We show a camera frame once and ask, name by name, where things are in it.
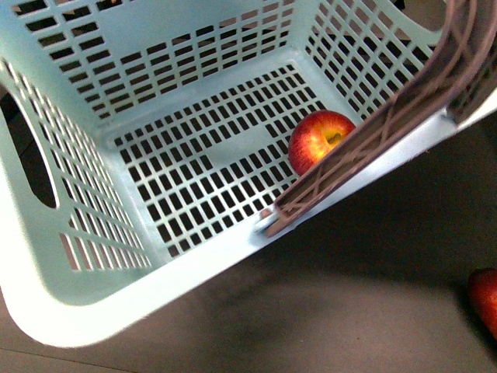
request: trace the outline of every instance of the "plastic basket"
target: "plastic basket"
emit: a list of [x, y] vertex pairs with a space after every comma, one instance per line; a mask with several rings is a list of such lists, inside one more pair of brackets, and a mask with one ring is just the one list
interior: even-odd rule
[[[0, 83], [57, 203], [0, 116], [14, 320], [60, 347], [107, 338], [459, 131], [495, 87], [496, 7], [476, 4], [448, 2], [432, 32], [387, 0], [3, 0]], [[323, 108], [358, 126], [336, 150], [353, 164], [297, 178], [288, 139]]]

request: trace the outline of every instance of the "dark floor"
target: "dark floor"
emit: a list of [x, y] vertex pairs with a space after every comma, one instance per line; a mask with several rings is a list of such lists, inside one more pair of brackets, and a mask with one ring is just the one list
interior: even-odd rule
[[[1, 304], [0, 364], [21, 371], [12, 355], [22, 352], [90, 364], [72, 371], [497, 371], [497, 345], [464, 288], [475, 267], [497, 266], [496, 121], [93, 347], [36, 343]], [[27, 363], [30, 371], [43, 364]]]

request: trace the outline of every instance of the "apple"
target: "apple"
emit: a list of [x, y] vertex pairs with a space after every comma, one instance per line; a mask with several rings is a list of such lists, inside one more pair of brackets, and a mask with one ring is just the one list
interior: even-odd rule
[[319, 110], [307, 115], [295, 127], [288, 144], [288, 157], [295, 172], [304, 175], [354, 128], [349, 118], [335, 111]]
[[467, 287], [474, 310], [497, 339], [497, 269], [474, 270]]

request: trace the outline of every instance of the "basket bottom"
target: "basket bottom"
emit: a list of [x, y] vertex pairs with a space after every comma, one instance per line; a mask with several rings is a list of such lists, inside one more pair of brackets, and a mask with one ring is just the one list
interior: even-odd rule
[[360, 122], [294, 51], [188, 91], [172, 92], [168, 105], [107, 136], [123, 202], [137, 212], [142, 239], [167, 248], [166, 263], [271, 205], [295, 181], [287, 144], [307, 114], [326, 108]]

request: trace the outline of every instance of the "apple stem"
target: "apple stem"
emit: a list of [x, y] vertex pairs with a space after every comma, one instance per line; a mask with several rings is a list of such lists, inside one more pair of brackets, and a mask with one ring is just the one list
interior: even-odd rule
[[342, 135], [341, 134], [335, 134], [332, 138], [326, 139], [330, 145], [333, 145], [334, 143], [342, 140]]

